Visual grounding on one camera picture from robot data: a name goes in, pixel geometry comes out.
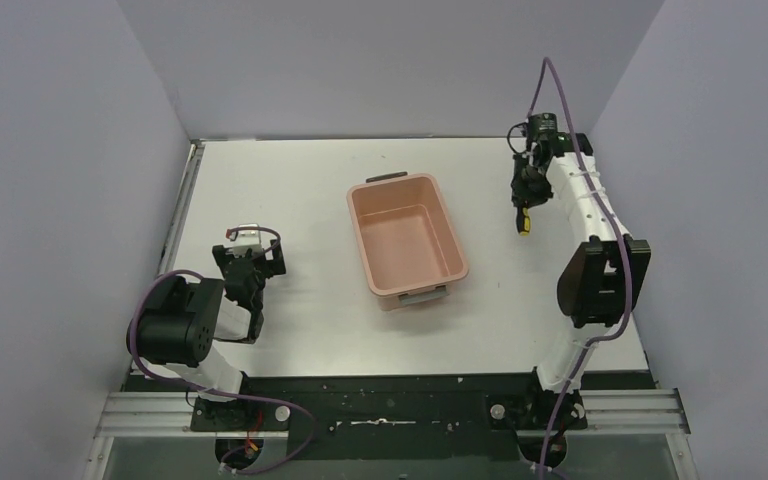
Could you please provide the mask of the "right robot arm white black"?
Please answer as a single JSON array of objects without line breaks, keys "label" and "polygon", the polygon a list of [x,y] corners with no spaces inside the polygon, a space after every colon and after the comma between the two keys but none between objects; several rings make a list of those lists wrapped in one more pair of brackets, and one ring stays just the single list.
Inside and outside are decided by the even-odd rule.
[{"label": "right robot arm white black", "polygon": [[584,368],[600,344],[628,327],[652,252],[618,219],[585,135],[560,131],[552,113],[532,114],[518,127],[525,147],[513,153],[517,231],[528,234],[531,209],[555,199],[577,246],[557,281],[560,333],[534,368],[524,397],[507,405],[505,420],[518,429],[553,430],[583,419],[578,390]]}]

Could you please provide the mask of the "black yellow screwdriver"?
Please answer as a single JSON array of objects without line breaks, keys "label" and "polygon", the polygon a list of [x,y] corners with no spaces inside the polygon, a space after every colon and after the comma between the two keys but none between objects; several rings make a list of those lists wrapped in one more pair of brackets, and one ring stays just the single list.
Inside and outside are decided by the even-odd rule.
[{"label": "black yellow screwdriver", "polygon": [[516,213],[516,229],[520,236],[528,236],[531,232],[531,217],[527,207],[519,207]]}]

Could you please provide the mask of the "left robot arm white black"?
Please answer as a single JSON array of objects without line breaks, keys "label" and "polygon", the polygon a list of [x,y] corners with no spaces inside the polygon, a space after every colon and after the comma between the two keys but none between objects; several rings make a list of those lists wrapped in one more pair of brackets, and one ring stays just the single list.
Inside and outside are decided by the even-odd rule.
[{"label": "left robot arm white black", "polygon": [[255,343],[261,334],[269,279],[287,272],[282,242],[261,240],[262,228],[232,229],[211,255],[219,277],[170,271],[149,288],[126,333],[139,369],[158,379],[152,366],[172,371],[170,381],[216,402],[216,415],[231,429],[252,423],[256,403],[244,394],[247,376],[216,349],[218,342]]}]

